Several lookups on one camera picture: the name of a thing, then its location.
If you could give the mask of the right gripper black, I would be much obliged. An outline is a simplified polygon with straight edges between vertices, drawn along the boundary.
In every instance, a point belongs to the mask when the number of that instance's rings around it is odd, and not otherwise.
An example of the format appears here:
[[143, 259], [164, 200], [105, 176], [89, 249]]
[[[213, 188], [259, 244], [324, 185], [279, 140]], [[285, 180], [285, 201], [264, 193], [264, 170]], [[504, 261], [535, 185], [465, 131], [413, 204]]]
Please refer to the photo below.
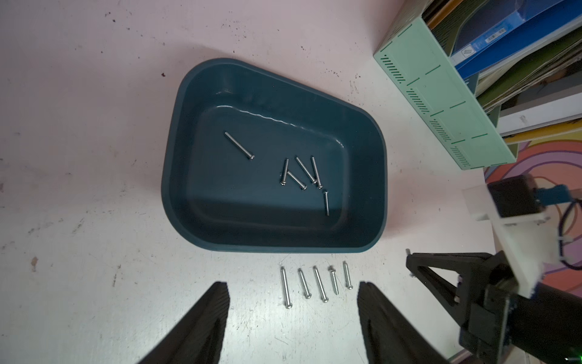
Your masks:
[[[516, 294], [508, 265], [491, 275], [487, 261], [492, 257], [412, 253], [406, 268], [463, 325], [459, 344], [482, 362], [501, 363], [509, 348], [517, 347], [545, 363], [580, 363], [581, 298], [541, 283], [530, 298]], [[453, 271], [461, 281], [451, 284], [436, 268]]]

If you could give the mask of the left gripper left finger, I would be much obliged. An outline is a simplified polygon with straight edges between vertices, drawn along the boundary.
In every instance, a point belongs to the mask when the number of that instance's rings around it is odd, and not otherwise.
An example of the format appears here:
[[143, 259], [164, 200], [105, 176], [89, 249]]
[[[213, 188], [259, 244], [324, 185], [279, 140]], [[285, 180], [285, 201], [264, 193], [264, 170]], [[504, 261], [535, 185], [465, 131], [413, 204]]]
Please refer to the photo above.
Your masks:
[[218, 363], [230, 295], [217, 281], [142, 360], [142, 363]]

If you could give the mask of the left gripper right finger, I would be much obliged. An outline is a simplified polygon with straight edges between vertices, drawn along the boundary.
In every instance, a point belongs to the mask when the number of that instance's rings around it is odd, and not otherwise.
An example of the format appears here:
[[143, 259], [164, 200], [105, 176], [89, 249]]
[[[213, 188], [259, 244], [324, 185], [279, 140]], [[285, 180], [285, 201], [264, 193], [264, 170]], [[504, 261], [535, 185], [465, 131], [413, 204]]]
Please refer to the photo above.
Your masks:
[[373, 283], [359, 283], [357, 304], [368, 362], [448, 362]]

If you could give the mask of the teal plastic storage tray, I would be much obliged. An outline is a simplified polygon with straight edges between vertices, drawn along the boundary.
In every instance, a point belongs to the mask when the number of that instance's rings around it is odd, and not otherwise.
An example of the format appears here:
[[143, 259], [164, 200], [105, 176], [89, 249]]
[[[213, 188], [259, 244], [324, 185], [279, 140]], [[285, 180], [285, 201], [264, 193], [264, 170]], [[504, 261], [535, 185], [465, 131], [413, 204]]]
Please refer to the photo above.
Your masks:
[[[322, 190], [295, 156], [314, 177], [315, 157]], [[306, 190], [289, 176], [280, 184], [285, 159]], [[356, 106], [245, 62], [212, 59], [177, 91], [161, 194], [177, 233], [206, 250], [360, 253], [386, 225], [386, 144]]]

